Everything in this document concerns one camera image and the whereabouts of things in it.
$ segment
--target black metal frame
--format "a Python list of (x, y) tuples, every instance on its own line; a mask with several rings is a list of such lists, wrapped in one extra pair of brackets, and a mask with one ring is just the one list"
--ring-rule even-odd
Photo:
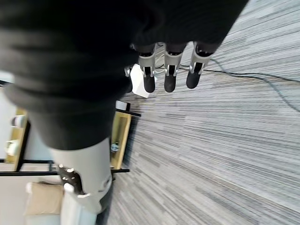
[(130, 111), (126, 111), (126, 110), (122, 110), (122, 109), (116, 109), (117, 112), (120, 112), (120, 113), (127, 113), (127, 114), (130, 114), (132, 116), (138, 116), (138, 117), (141, 117), (142, 115), (139, 114), (139, 113), (136, 113), (136, 112), (130, 112)]
[[(5, 82), (0, 80), (0, 87), (4, 87), (5, 85), (9, 84), (9, 82)], [(138, 116), (141, 117), (141, 114), (139, 113), (135, 113), (135, 112), (130, 112), (130, 103), (127, 104), (127, 110), (122, 110), (122, 109), (116, 109), (117, 112), (120, 113), (127, 113), (130, 114), (132, 116)], [(17, 166), (16, 166), (16, 170), (14, 172), (0, 172), (0, 177), (1, 176), (51, 176), (51, 175), (58, 175), (58, 173), (56, 171), (52, 171), (52, 165), (53, 165), (53, 161), (52, 160), (30, 160), (30, 159), (24, 159), (25, 156), (25, 150), (26, 150), (26, 146), (27, 146), (27, 142), (28, 142), (28, 137), (29, 137), (29, 132), (30, 132), (30, 127), (31, 124), (29, 121), (27, 121), (26, 127), (25, 127), (25, 131), (24, 131), (24, 137), (23, 137), (23, 143), (20, 149), (20, 156), (19, 156), (19, 160), (17, 162)], [(0, 163), (4, 163), (5, 159), (0, 158)], [(24, 172), (24, 171), (20, 171), (22, 168), (22, 165), (24, 163), (33, 163), (33, 164), (49, 164), (49, 171), (34, 171), (34, 172)], [(112, 174), (114, 173), (128, 173), (130, 172), (129, 169), (112, 169)]]
[(22, 168), (22, 165), (26, 161), (24, 159), (24, 156), (25, 156), (26, 146), (27, 146), (27, 142), (28, 142), (30, 127), (31, 127), (31, 124), (29, 121), (27, 121), (27, 123), (25, 125), (25, 130), (24, 130), (23, 142), (22, 142), (21, 149), (20, 149), (19, 160), (17, 162), (17, 166), (15, 169), (17, 172), (20, 171), (20, 169)]
[[(112, 174), (115, 173), (128, 173), (129, 169), (111, 170)], [(0, 177), (23, 177), (23, 176), (53, 176), (59, 175), (56, 171), (19, 171), (19, 172), (0, 172)]]

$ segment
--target black sleeve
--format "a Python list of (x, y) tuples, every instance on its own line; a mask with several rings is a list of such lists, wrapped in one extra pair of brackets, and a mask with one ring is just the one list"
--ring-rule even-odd
[(110, 134), (128, 86), (124, 67), (137, 60), (129, 46), (143, 19), (128, 16), (134, 4), (94, 2), (0, 1), (0, 69), (15, 75), (6, 95), (52, 148), (81, 149)]
[(8, 98), (46, 145), (94, 145), (111, 133), (127, 90), (129, 46), (202, 41), (218, 47), (246, 0), (0, 0), (0, 69)]

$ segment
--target white wall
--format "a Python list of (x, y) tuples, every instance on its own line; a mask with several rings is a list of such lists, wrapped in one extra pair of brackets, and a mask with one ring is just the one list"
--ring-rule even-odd
[(0, 80), (13, 83), (14, 82), (14, 76), (9, 72), (5, 72), (5, 71), (0, 70)]
[(24, 159), (52, 160), (48, 147), (42, 142), (38, 131), (31, 126)]
[(51, 183), (57, 176), (0, 177), (0, 225), (25, 225), (23, 212), (28, 198), (25, 186), (41, 180)]
[(10, 120), (15, 115), (15, 112), (16, 106), (8, 101), (4, 95), (4, 89), (0, 88), (0, 158), (6, 157), (4, 146), (11, 135)]

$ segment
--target striped carpet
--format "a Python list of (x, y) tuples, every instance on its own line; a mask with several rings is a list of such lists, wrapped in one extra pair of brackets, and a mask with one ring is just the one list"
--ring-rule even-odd
[[(298, 0), (251, 0), (213, 58), (228, 71), (300, 81), (299, 18)], [(204, 72), (188, 90), (181, 70), (170, 94), (157, 77), (148, 99), (122, 100), (142, 117), (107, 224), (300, 225), (300, 113), (261, 80)], [(267, 79), (300, 109), (299, 83)]]

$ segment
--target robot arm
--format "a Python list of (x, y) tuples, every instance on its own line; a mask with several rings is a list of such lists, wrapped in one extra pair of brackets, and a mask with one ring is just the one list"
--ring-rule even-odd
[(0, 3), (0, 69), (15, 75), (6, 94), (27, 110), (76, 201), (99, 213), (111, 194), (108, 137), (115, 101), (129, 86), (124, 68), (139, 58), (145, 89), (153, 92), (154, 46), (165, 42), (165, 89), (172, 92), (183, 49), (196, 41), (187, 78), (194, 88), (246, 2)]

